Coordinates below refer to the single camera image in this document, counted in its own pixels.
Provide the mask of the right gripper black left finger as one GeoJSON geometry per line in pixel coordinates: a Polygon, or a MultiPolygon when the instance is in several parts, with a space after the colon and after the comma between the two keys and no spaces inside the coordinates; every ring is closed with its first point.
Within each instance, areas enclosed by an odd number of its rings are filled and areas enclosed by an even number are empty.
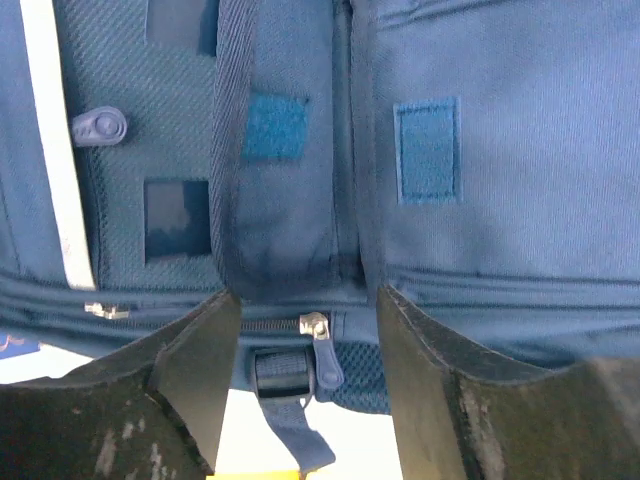
{"type": "Polygon", "coordinates": [[[2,478],[213,474],[240,326],[239,299],[221,291],[61,378],[2,386],[2,478]]]}

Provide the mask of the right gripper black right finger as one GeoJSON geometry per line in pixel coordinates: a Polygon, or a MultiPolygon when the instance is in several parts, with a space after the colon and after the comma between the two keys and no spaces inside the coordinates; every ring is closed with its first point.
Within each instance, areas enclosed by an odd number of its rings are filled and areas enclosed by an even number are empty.
{"type": "Polygon", "coordinates": [[[547,370],[438,323],[390,286],[377,324],[407,479],[635,479],[639,363],[547,370]]]}

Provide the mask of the navy blue student backpack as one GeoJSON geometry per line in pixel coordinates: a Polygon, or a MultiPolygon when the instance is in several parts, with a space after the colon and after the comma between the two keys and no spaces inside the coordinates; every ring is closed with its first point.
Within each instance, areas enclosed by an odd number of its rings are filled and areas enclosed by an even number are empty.
{"type": "Polygon", "coordinates": [[[392,418],[385,286],[639,363],[637,2],[2,3],[4,330],[94,361],[228,291],[228,393],[307,475],[312,400],[392,418]]]}

